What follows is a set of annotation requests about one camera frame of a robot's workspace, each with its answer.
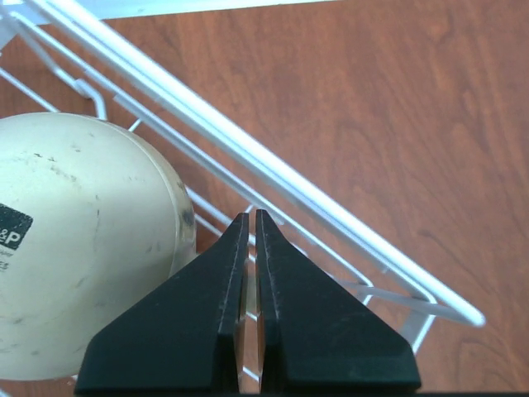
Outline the beige round mug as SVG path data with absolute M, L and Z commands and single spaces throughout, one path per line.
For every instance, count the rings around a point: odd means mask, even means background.
M 1 121 L 1 377 L 79 371 L 93 336 L 187 265 L 195 215 L 172 165 L 96 117 Z

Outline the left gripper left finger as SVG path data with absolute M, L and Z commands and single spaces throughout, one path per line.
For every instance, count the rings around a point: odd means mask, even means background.
M 88 344 L 77 393 L 237 393 L 249 216 Z

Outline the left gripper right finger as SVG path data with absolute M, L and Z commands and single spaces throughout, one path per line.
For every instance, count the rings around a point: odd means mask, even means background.
M 256 213 L 264 393 L 413 393 L 408 341 Z

